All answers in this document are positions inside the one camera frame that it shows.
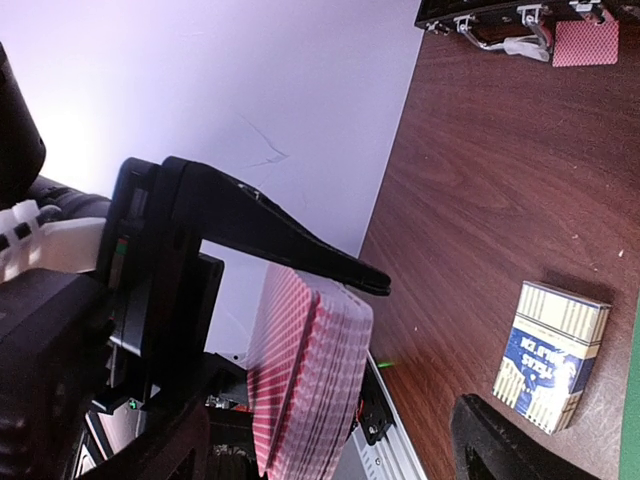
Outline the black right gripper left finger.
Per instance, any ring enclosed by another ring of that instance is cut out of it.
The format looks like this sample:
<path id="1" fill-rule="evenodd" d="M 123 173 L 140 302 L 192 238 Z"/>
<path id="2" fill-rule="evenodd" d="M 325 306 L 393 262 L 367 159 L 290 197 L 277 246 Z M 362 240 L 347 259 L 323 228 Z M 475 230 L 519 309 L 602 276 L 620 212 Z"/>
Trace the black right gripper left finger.
<path id="1" fill-rule="evenodd" d="M 210 426 L 205 400 L 196 397 L 145 431 L 84 479 L 204 479 Z"/>

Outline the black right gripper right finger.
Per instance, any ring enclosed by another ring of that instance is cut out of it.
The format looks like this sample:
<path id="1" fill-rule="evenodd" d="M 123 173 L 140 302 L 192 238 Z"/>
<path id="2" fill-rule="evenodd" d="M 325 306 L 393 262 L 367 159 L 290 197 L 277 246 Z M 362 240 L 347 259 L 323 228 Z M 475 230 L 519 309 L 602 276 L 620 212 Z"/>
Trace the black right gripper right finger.
<path id="1" fill-rule="evenodd" d="M 535 442 L 476 394 L 459 396 L 450 422 L 457 479 L 591 479 Z"/>

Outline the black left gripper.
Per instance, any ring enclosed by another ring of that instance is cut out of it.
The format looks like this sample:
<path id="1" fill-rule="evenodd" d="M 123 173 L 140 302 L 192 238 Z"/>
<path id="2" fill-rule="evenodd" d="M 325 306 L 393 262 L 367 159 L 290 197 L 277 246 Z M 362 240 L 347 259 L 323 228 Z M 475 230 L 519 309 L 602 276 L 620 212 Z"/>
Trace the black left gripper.
<path id="1" fill-rule="evenodd" d="M 184 222 L 174 216 L 183 177 Z M 153 387 L 177 384 L 199 362 L 224 270 L 201 253 L 202 239 L 371 295 L 391 292 L 386 273 L 324 242 L 257 188 L 177 157 L 129 158 L 95 273 L 113 294 L 115 323 L 111 378 L 96 412 L 144 403 Z"/>

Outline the pink backed card deck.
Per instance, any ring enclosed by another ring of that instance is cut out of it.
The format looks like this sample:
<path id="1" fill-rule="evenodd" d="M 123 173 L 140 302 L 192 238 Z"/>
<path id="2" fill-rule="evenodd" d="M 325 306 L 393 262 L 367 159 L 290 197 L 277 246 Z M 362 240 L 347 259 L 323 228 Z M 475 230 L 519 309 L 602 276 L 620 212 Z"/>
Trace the pink backed card deck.
<path id="1" fill-rule="evenodd" d="M 246 356 L 260 475 L 333 477 L 359 407 L 373 321 L 343 285 L 268 267 Z"/>

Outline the red card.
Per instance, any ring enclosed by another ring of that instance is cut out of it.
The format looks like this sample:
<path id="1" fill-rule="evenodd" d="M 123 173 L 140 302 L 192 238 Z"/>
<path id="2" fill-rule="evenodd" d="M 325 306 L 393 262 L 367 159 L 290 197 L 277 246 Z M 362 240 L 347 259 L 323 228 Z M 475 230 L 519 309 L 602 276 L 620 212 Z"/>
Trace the red card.
<path id="1" fill-rule="evenodd" d="M 615 65 L 618 62 L 619 22 L 592 24 L 562 21 L 556 24 L 554 68 Z"/>

